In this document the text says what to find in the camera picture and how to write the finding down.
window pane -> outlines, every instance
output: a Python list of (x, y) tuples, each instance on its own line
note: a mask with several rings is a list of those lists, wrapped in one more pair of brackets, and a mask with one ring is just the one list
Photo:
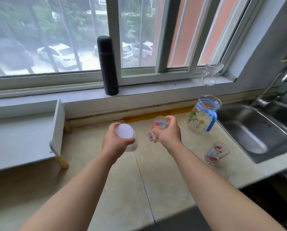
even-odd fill
[(106, 0), (0, 0), (0, 76), (99, 70), (99, 35)]
[(165, 0), (118, 1), (122, 68), (155, 66)]
[[(189, 66), (198, 37), (203, 3), (204, 0), (181, 0), (168, 67)], [(221, 59), (246, 3), (248, 0), (220, 0), (198, 65), (203, 66), (208, 60)]]

parked car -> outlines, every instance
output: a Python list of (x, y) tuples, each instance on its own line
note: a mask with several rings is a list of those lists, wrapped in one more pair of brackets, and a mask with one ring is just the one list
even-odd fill
[[(70, 67), (77, 65), (74, 51), (71, 47), (64, 45), (64, 44), (55, 44), (48, 46), (50, 53), (53, 55), (53, 59), (57, 66), (59, 67)], [(48, 57), (48, 54), (44, 47), (37, 49), (38, 55), (41, 60), (43, 61), (49, 61), (50, 59)]]
[[(123, 47), (123, 61), (128, 61), (133, 57), (133, 49), (131, 47), (132, 44), (127, 44), (125, 42), (122, 42), (122, 47)], [(99, 55), (99, 50), (98, 46), (94, 46), (94, 54), (96, 56)]]
[[(132, 44), (133, 54), (135, 57), (139, 57), (139, 46), (140, 43)], [(152, 46), (153, 43), (149, 41), (142, 44), (142, 55), (141, 55), (142, 59), (147, 59), (152, 56)]]
[(9, 38), (0, 38), (0, 62), (14, 70), (34, 66), (30, 53), (21, 43), (16, 43), (17, 47)]

shelf leg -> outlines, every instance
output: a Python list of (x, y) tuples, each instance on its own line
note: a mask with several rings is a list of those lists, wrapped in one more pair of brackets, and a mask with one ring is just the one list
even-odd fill
[(68, 169), (68, 168), (69, 168), (69, 164), (68, 164), (67, 161), (62, 157), (62, 155), (56, 156), (56, 159), (57, 159), (59, 165), (61, 166), (61, 169)]
[(64, 128), (63, 128), (63, 130), (64, 130), (65, 133), (69, 133), (69, 132), (72, 131), (72, 129), (69, 127), (69, 124), (68, 124), (68, 122), (66, 120), (64, 121)]

marble countertop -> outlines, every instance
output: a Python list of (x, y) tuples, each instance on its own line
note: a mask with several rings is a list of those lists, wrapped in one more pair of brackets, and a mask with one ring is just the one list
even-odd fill
[[(176, 117), (182, 142), (202, 160), (215, 141), (226, 143), (230, 154), (210, 167), (237, 188), (287, 169), (287, 153), (255, 164), (218, 124), (199, 135), (188, 129), (188, 114)], [(173, 158), (160, 143), (148, 140), (151, 124), (152, 120), (130, 123), (138, 148), (125, 152), (111, 168), (88, 230), (139, 229), (195, 206)], [(59, 172), (52, 159), (0, 171), (0, 230), (18, 229), (93, 160), (109, 125), (81, 127), (64, 135), (61, 153), (70, 165), (65, 172)]]

window sill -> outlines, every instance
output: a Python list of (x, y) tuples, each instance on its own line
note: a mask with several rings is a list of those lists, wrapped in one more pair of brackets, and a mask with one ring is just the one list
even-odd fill
[(0, 106), (35, 103), (60, 99), (67, 119), (104, 114), (134, 108), (149, 107), (195, 99), (202, 94), (224, 94), (227, 89), (216, 89), (221, 84), (232, 83), (220, 76), (215, 86), (204, 86), (199, 78), (138, 84), (119, 87), (115, 96), (105, 94), (103, 88), (78, 90), (53, 94), (32, 95), (0, 99)]

